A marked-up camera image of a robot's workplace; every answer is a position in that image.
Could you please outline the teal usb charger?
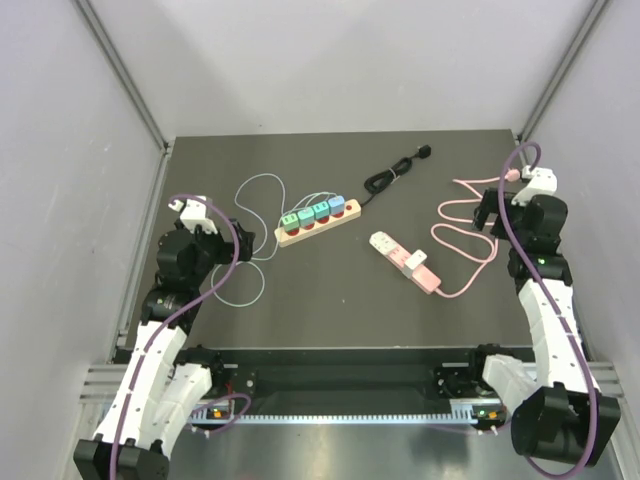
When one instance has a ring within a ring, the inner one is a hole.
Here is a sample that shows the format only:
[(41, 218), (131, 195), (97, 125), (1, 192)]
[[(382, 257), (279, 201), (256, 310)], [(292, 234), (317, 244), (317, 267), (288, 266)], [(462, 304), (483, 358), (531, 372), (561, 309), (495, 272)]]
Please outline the teal usb charger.
[(297, 212), (297, 218), (300, 228), (306, 228), (315, 223), (315, 213), (311, 207), (306, 207)]

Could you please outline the pink power strip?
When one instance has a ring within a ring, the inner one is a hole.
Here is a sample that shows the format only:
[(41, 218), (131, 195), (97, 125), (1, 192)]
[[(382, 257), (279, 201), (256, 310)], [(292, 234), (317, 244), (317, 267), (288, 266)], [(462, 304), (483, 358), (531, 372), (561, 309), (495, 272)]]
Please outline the pink power strip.
[(373, 233), (369, 244), (424, 293), (439, 294), (441, 279), (426, 266), (427, 254), (424, 251), (409, 252), (383, 231)]

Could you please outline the beige red power strip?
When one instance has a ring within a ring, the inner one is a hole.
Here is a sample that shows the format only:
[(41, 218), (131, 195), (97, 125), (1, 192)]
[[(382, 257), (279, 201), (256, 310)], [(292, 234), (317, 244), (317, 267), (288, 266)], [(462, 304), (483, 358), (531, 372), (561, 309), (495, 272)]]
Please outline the beige red power strip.
[(313, 225), (309, 225), (306, 228), (299, 228), (298, 230), (285, 232), (281, 226), (274, 230), (274, 236), (278, 245), (282, 248), (301, 242), (308, 238), (318, 235), (332, 228), (340, 226), (349, 221), (355, 220), (360, 217), (362, 208), (360, 203), (355, 199), (345, 200), (345, 210), (342, 214), (332, 216), (327, 219), (326, 222), (316, 222)]

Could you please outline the green usb charger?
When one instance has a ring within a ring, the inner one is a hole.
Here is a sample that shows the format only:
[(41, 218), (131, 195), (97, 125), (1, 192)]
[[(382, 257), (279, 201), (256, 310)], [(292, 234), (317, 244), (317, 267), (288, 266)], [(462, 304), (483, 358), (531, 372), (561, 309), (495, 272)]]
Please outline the green usb charger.
[(300, 220), (296, 213), (289, 213), (281, 217), (281, 226), (285, 232), (291, 232), (300, 228)]

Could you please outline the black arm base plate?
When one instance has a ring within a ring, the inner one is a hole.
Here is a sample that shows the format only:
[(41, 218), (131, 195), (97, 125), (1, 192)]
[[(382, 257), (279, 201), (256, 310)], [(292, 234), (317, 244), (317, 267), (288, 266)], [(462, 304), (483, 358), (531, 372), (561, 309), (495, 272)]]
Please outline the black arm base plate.
[(255, 412), (364, 412), (376, 406), (423, 412), (434, 403), (484, 397), (480, 369), (494, 353), (529, 362), (528, 347), (213, 349), (181, 350), (177, 364), (212, 369), (214, 393), (245, 393)]

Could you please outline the white square adapter plug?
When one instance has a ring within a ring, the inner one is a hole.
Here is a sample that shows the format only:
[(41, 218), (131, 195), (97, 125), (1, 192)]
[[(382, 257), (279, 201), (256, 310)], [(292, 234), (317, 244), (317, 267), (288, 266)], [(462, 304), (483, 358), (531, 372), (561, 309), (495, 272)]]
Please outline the white square adapter plug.
[(373, 233), (369, 238), (369, 244), (383, 256), (390, 255), (399, 247), (398, 243), (383, 231)]

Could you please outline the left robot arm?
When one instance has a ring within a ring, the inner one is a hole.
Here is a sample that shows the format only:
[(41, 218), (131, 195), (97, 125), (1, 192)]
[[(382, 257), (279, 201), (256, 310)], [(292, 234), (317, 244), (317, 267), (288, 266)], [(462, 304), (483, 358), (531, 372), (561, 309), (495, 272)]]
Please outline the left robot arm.
[(212, 221), (178, 220), (158, 241), (154, 284), (115, 398), (73, 460), (84, 479), (165, 479), (176, 440), (197, 402), (226, 387), (218, 355), (183, 346), (202, 301), (200, 287), (219, 265), (250, 259), (254, 233), (230, 220), (231, 240)]

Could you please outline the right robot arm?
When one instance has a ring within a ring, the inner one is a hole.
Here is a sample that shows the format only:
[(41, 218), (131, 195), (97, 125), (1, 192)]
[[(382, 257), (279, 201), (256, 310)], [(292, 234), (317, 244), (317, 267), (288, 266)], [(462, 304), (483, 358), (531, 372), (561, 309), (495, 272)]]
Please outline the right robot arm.
[(490, 215), (496, 217), (492, 235), (511, 245), (508, 273), (529, 324), (536, 375), (497, 351), (469, 367), (467, 384), (481, 396), (496, 392), (511, 417), (517, 454), (565, 463), (577, 473), (597, 464), (621, 409), (591, 373), (574, 318), (573, 278), (559, 250), (568, 207), (548, 194), (519, 202), (511, 192), (489, 188), (473, 227), (483, 229)]

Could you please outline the white cube charger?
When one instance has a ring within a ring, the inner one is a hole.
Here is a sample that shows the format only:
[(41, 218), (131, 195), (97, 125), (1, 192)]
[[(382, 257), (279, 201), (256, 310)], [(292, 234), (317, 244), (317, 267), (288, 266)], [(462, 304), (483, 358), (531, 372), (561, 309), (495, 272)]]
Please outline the white cube charger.
[(410, 254), (406, 260), (404, 261), (402, 272), (405, 277), (411, 278), (413, 276), (413, 272), (420, 266), (424, 265), (424, 262), (427, 258), (427, 255), (424, 251), (417, 249), (415, 252)]

